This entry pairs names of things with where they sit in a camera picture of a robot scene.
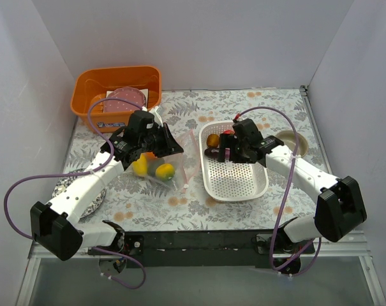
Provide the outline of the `orange tangerine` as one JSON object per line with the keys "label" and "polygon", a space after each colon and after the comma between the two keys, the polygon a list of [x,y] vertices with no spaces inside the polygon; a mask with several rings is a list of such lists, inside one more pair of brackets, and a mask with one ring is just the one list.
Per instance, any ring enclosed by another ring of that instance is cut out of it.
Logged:
{"label": "orange tangerine", "polygon": [[152,152],[146,152],[144,155],[147,159],[156,159],[156,156]]}

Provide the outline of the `purple eggplant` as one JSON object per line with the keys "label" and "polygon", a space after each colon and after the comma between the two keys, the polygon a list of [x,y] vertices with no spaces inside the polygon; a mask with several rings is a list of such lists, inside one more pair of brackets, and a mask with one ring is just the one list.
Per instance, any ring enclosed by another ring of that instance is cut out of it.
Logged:
{"label": "purple eggplant", "polygon": [[219,156],[219,149],[214,147],[208,147],[204,150],[204,155],[210,159],[217,159]]}

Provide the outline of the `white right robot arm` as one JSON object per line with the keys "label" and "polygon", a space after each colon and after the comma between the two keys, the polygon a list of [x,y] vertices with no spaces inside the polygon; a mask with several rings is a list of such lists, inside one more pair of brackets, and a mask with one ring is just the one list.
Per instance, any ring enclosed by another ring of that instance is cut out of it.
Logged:
{"label": "white right robot arm", "polygon": [[337,242],[367,219],[358,182],[337,178],[309,164],[275,136],[264,138],[251,119],[234,122],[232,134],[221,134],[218,161],[259,163],[286,176],[316,202],[316,211],[280,226],[278,248],[292,253],[301,241],[326,238]]}

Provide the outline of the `clear zip top bag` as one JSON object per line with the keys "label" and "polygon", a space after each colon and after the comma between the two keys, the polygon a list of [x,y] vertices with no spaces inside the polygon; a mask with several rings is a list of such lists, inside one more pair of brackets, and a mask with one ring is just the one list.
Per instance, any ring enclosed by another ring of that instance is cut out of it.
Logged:
{"label": "clear zip top bag", "polygon": [[174,166],[175,175],[173,179],[164,182],[156,177],[150,177],[148,174],[141,178],[147,179],[151,183],[173,189],[174,191],[185,192],[189,187],[189,181],[200,169],[200,161],[198,160],[199,147],[192,129],[178,136],[176,141],[184,149],[182,154],[156,157],[156,159],[161,159],[161,164],[170,163]]}

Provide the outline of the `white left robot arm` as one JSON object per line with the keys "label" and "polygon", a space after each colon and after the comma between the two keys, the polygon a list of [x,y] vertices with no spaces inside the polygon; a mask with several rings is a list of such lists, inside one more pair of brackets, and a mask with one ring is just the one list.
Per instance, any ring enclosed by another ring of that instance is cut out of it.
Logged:
{"label": "white left robot arm", "polygon": [[111,255],[119,254],[125,245],[124,230],[111,221],[80,224],[81,215],[143,153],[167,157],[183,151],[155,108],[134,111],[128,125],[112,133],[86,170],[62,193],[46,204],[32,206],[33,240],[63,261],[85,247],[103,247]]}

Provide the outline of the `white perforated plastic basket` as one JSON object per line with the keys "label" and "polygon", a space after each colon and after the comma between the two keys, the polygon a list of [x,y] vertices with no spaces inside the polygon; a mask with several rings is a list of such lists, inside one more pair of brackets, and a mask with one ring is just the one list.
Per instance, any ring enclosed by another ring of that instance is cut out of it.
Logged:
{"label": "white perforated plastic basket", "polygon": [[208,195],[217,201],[248,201],[261,197],[269,186],[267,170],[260,164],[220,163],[205,156],[207,137],[232,129],[228,120],[205,124],[199,132],[201,169]]}

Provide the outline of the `green lime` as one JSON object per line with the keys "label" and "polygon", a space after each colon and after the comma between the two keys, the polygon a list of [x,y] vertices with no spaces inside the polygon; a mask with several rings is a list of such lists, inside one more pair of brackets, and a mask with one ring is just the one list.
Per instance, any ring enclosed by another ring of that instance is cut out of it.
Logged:
{"label": "green lime", "polygon": [[161,181],[172,180],[175,175],[175,168],[170,163],[163,163],[156,168],[155,177]]}

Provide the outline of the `yellow mango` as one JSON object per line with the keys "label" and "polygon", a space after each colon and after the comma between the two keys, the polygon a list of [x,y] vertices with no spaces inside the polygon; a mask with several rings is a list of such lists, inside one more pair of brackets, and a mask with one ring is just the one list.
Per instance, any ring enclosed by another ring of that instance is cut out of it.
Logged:
{"label": "yellow mango", "polygon": [[141,154],[140,157],[132,162],[132,169],[135,175],[139,177],[144,177],[147,175],[147,159],[144,154]]}

